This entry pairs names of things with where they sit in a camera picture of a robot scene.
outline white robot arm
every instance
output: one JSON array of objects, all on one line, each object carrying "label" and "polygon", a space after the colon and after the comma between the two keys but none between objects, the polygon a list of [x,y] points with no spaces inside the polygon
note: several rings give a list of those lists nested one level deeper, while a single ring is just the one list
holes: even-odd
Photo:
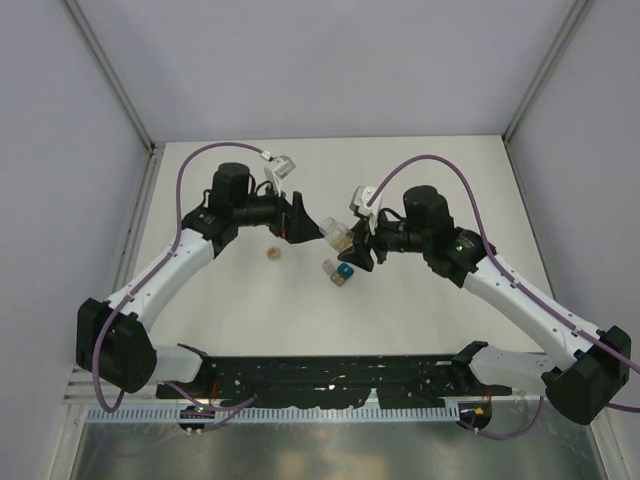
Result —
[{"label": "white robot arm", "polygon": [[[220,165],[206,204],[203,201],[183,218],[177,246],[170,244],[148,268],[106,301],[84,302],[78,311],[79,366],[92,371],[94,346],[98,343],[100,377],[125,392],[136,392],[150,381],[189,383],[206,374],[203,352],[184,345],[151,343],[149,332],[167,303],[236,238],[239,227],[265,225],[292,244],[322,237],[304,209],[302,195],[294,192],[289,203],[280,181],[274,184],[291,170],[292,162],[281,157],[271,163],[265,167],[271,186],[262,195],[249,191],[250,173],[245,165]],[[100,344],[97,339],[109,318],[113,323]]]},{"label": "white robot arm", "polygon": [[[393,212],[397,217],[394,221],[387,219],[385,209],[363,208],[375,190],[356,190],[351,208],[360,220],[352,228],[353,246],[338,258],[372,271],[371,250],[378,263],[386,260],[388,252],[421,253],[436,274],[494,306],[545,352],[509,352],[474,342],[461,352],[458,361],[468,364],[485,385],[504,385],[546,396],[566,417],[590,423],[627,382],[629,367],[582,334],[626,358],[631,350],[629,336],[618,327],[605,332],[568,311],[522,278],[491,245],[492,255],[488,255],[480,235],[454,226],[447,201],[435,188],[419,186],[405,192],[406,217]],[[379,206],[380,197],[373,199]],[[561,323],[552,313],[574,327]]]}]

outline purple cable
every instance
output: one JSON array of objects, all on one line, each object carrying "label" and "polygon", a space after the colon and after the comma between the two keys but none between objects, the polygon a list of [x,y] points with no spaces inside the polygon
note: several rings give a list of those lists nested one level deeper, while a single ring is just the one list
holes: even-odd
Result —
[{"label": "purple cable", "polygon": [[[520,291],[522,291],[522,293],[524,293],[531,301],[533,301],[536,305],[538,305],[540,308],[542,308],[545,312],[547,312],[553,318],[555,318],[560,323],[562,323],[565,327],[569,328],[572,331],[576,331],[576,333],[578,335],[580,335],[582,338],[586,339],[587,341],[589,341],[593,345],[596,345],[601,350],[604,350],[609,355],[614,357],[616,360],[620,361],[622,364],[624,364],[624,365],[628,366],[629,368],[631,368],[634,372],[640,373],[640,365],[638,365],[637,363],[633,362],[631,359],[625,357],[624,355],[620,354],[619,352],[616,352],[613,348],[609,347],[608,345],[605,345],[600,340],[595,338],[593,335],[590,335],[587,332],[584,332],[584,331],[582,331],[580,329],[576,330],[576,325],[573,322],[571,322],[571,321],[567,320],[566,318],[564,318],[559,312],[555,311],[552,307],[547,305],[541,298],[539,298],[535,293],[533,293],[527,287],[522,285],[520,282],[515,282],[514,281],[515,277],[513,275],[511,275],[511,273],[500,264],[500,262],[498,261],[498,259],[495,257],[495,255],[493,254],[493,252],[491,250],[491,247],[489,245],[489,239],[487,238],[487,232],[484,229],[484,223],[482,222],[482,218],[480,217],[480,210],[478,209],[478,203],[476,202],[476,198],[473,195],[473,191],[471,190],[471,185],[469,185],[469,182],[467,181],[467,179],[463,175],[462,171],[458,167],[456,167],[452,162],[447,160],[446,158],[440,157],[438,155],[418,155],[416,157],[410,158],[409,160],[407,160],[405,162],[402,162],[400,165],[398,165],[396,168],[394,168],[393,171],[389,175],[387,175],[386,178],[382,181],[382,183],[380,184],[380,186],[378,187],[376,192],[373,194],[373,196],[371,197],[371,199],[367,203],[367,206],[371,206],[373,204],[373,202],[376,200],[376,198],[378,198],[378,196],[380,196],[380,194],[382,193],[382,190],[384,190],[384,188],[389,184],[389,182],[393,179],[393,177],[395,177],[398,173],[400,173],[400,171],[402,171],[404,168],[406,168],[409,165],[411,165],[412,163],[415,163],[415,162],[420,161],[420,160],[435,160],[436,162],[443,163],[447,167],[449,167],[451,170],[453,170],[455,172],[455,174],[458,176],[458,178],[460,179],[460,181],[464,185],[464,189],[467,191],[467,195],[469,197],[469,201],[471,202],[471,208],[473,209],[473,215],[474,215],[474,217],[476,219],[476,223],[478,224],[478,230],[480,231],[480,237],[482,237],[482,244],[484,245],[484,248],[485,248],[485,250],[487,252],[487,257],[489,257],[489,260],[491,260],[491,263],[493,263],[493,265],[495,265],[495,267],[498,269],[498,271],[500,271],[500,273],[502,275],[504,275],[507,278],[507,280],[509,280],[510,283],[516,285],[518,287],[518,289]],[[640,413],[640,408],[635,408],[635,407],[620,408],[620,407],[623,407],[623,406],[622,405],[615,405],[615,404],[609,404],[608,406],[612,406],[611,408],[615,408],[617,410],[623,410],[625,412],[632,411],[632,412]]]},{"label": "purple cable", "polygon": [[116,399],[116,403],[111,406],[107,403],[107,400],[104,398],[104,393],[102,392],[102,385],[100,385],[100,351],[102,350],[102,344],[104,343],[104,339],[111,328],[111,324],[113,324],[114,320],[122,311],[124,306],[133,300],[133,296],[138,293],[142,287],[144,287],[149,280],[151,280],[162,267],[166,265],[166,263],[173,257],[178,245],[180,244],[180,234],[182,232],[182,202],[180,200],[180,194],[182,192],[182,177],[184,176],[184,171],[187,168],[187,165],[191,163],[195,157],[200,155],[202,152],[206,152],[207,150],[211,150],[212,148],[217,147],[238,147],[238,148],[246,148],[247,150],[252,150],[258,154],[262,154],[263,151],[258,147],[254,147],[253,145],[248,145],[246,143],[238,143],[238,142],[218,142],[211,143],[209,145],[205,145],[204,147],[199,148],[191,155],[189,155],[186,160],[180,166],[180,170],[178,171],[178,178],[176,180],[176,236],[173,240],[173,244],[169,252],[158,262],[158,264],[151,269],[151,271],[145,275],[130,291],[124,298],[120,301],[118,305],[113,309],[111,314],[107,317],[100,333],[98,334],[98,338],[96,339],[96,343],[93,346],[93,356],[91,357],[91,374],[93,378],[93,389],[96,392],[96,398],[98,399],[98,403],[103,408],[104,411],[108,413],[113,413],[120,407],[122,403],[122,399],[124,398],[124,390],[121,390],[118,394],[118,398]]},{"label": "purple cable", "polygon": [[618,405],[617,403],[607,403],[607,407],[621,412],[640,413],[640,407],[628,407],[627,405]]},{"label": "purple cable", "polygon": [[543,406],[544,406],[544,397],[540,397],[540,401],[538,402],[538,410],[536,411],[536,415],[533,417],[533,420],[531,420],[531,423],[527,425],[525,428],[523,428],[522,430],[520,430],[519,432],[515,432],[515,433],[502,434],[502,433],[485,432],[484,430],[478,430],[476,432],[476,429],[472,425],[469,425],[467,422],[460,420],[458,423],[462,425],[464,428],[471,430],[472,432],[476,432],[481,437],[492,438],[494,440],[513,440],[514,438],[518,438],[518,437],[522,437],[523,435],[526,435],[531,431],[533,427],[537,425],[537,423],[540,421],[540,417],[542,417]]},{"label": "purple cable", "polygon": [[198,400],[193,398],[191,395],[189,395],[187,392],[185,392],[182,388],[180,388],[178,385],[176,385],[174,382],[164,382],[164,384],[167,385],[168,387],[173,388],[182,397],[186,398],[187,400],[189,400],[194,405],[197,405],[198,407],[202,407],[205,410],[209,410],[211,412],[228,412],[229,410],[236,410],[237,408],[248,407],[249,405],[251,405],[253,403],[253,397],[251,397],[251,398],[245,400],[244,402],[240,402],[240,403],[238,403],[236,405],[233,405],[231,407],[214,407],[213,405],[207,405],[206,403],[199,402]]},{"label": "purple cable", "polygon": [[202,433],[212,432],[213,430],[217,430],[218,428],[225,426],[231,419],[239,415],[242,410],[243,408],[239,408],[235,412],[230,414],[227,418],[220,420],[218,423],[214,423],[212,425],[204,427],[202,429]]}]

